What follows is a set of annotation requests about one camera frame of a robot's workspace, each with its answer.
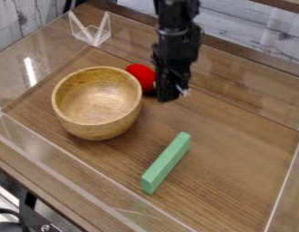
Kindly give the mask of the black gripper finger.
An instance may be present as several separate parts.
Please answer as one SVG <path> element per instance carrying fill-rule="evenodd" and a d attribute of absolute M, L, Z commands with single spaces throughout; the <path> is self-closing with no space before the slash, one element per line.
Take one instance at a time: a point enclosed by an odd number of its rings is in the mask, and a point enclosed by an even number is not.
<path fill-rule="evenodd" d="M 190 94 L 190 79 L 190 72 L 159 72 L 156 82 L 156 92 L 159 101 L 170 102 L 176 100 L 180 96 L 187 96 Z"/>

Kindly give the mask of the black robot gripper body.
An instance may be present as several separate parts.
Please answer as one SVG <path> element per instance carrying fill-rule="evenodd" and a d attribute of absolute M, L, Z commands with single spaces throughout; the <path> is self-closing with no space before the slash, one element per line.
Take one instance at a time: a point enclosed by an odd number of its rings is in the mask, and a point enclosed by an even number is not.
<path fill-rule="evenodd" d="M 204 31 L 198 24 L 187 29 L 158 31 L 159 41 L 152 45 L 152 63 L 156 71 L 176 79 L 191 78 L 191 65 L 199 59 Z"/>

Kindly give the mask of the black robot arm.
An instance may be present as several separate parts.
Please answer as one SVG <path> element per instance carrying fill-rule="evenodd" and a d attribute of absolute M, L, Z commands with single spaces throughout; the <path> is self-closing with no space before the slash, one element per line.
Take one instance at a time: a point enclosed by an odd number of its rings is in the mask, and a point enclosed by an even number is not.
<path fill-rule="evenodd" d="M 200 0 L 154 0 L 159 16 L 159 41 L 152 45 L 156 71 L 156 94 L 168 102 L 188 93 L 191 65 L 199 59 L 204 30 L 194 19 Z"/>

